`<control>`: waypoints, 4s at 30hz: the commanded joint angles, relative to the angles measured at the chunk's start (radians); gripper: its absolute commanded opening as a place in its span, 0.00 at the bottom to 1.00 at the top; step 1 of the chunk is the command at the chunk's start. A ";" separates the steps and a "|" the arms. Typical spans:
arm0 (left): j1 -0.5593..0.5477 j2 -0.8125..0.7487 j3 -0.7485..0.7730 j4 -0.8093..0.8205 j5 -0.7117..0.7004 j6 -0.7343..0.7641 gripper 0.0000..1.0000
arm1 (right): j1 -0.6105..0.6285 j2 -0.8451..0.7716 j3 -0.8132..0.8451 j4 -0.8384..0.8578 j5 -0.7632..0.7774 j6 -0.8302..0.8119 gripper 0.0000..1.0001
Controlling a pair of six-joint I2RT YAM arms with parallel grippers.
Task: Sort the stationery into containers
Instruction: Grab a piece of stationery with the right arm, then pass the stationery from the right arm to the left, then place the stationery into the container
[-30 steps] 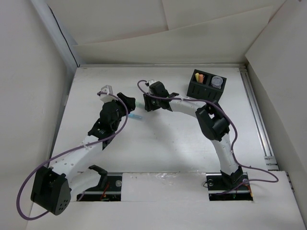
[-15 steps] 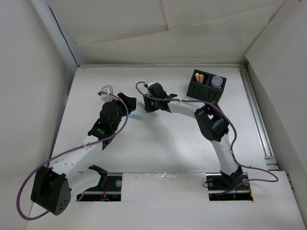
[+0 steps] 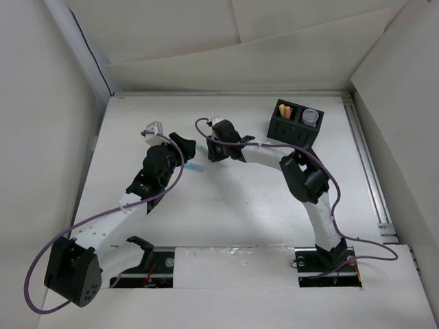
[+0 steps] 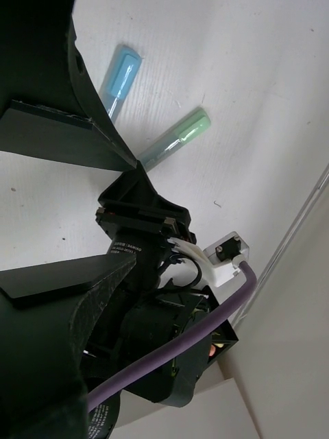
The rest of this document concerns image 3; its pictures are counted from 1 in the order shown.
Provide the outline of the yellow highlighter pen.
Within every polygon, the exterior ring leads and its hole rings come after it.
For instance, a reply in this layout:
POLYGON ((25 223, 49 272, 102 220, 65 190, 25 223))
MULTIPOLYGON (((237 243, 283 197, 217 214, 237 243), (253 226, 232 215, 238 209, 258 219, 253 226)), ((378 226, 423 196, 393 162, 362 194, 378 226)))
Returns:
POLYGON ((285 104, 280 104, 278 106, 281 117, 284 119, 289 119, 291 117, 291 107, 286 106, 285 104))

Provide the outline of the orange highlighter pen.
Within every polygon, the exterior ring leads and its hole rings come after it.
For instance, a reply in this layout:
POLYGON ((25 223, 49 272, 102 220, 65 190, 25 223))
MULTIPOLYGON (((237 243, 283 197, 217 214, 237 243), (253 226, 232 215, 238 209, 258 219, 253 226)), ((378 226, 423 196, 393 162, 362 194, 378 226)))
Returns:
POLYGON ((286 106, 284 109, 284 115, 286 119, 291 119, 292 117, 292 109, 290 106, 286 106))

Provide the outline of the clear jar of paper clips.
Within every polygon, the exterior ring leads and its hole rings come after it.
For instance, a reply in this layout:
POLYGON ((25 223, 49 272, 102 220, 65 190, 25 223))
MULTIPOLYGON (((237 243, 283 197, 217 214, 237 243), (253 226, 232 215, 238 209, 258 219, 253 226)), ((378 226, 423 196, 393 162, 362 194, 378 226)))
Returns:
POLYGON ((302 122, 305 125, 315 127, 315 126, 317 126, 317 122, 318 122, 319 117, 320 117, 320 115, 319 115, 317 110, 314 110, 312 108, 307 108, 307 109, 303 110, 302 122))

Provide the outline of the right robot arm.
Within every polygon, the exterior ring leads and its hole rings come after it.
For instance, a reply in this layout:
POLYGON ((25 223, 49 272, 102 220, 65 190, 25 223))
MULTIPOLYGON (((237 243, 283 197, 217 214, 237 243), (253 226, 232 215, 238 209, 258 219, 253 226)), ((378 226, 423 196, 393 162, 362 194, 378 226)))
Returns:
POLYGON ((253 136, 242 137, 226 119, 207 119, 211 135, 206 137, 208 158, 219 162, 227 158, 279 170, 292 196, 300 201, 311 222, 318 264, 332 270, 347 250, 345 238, 337 232, 329 204, 329 176, 312 148, 295 147, 287 153, 282 146, 258 143, 253 136))

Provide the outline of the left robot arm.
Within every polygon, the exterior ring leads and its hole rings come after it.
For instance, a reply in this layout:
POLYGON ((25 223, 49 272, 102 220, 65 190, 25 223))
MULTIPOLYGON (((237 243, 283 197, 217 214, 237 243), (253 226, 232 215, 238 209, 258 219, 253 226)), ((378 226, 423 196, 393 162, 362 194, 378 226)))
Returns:
POLYGON ((91 220, 70 239, 61 236, 51 246, 44 285, 79 307, 88 305, 101 288, 125 270, 147 271, 154 247, 128 234, 158 205, 177 181, 176 168, 195 157, 196 142, 173 132, 169 136, 143 133, 149 149, 142 168, 113 210, 91 220))

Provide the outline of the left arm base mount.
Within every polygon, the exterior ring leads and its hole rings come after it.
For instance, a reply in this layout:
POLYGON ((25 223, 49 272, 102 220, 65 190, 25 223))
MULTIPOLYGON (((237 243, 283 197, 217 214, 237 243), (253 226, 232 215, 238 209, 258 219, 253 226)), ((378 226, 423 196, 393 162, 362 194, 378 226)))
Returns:
POLYGON ((174 248, 159 248, 154 251, 154 260, 148 269, 135 267, 109 280, 116 289, 168 289, 174 283, 174 248))

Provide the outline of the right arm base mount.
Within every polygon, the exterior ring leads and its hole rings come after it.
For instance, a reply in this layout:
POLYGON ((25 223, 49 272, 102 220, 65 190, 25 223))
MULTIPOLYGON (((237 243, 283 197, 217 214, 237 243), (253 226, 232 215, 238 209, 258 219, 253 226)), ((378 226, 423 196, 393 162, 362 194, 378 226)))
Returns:
POLYGON ((295 259, 290 267, 298 274, 300 288, 337 288, 362 287, 361 276, 356 264, 344 265, 338 268, 345 260, 355 256, 354 249, 349 247, 335 265, 324 265, 318 258, 314 247, 296 248, 295 259))

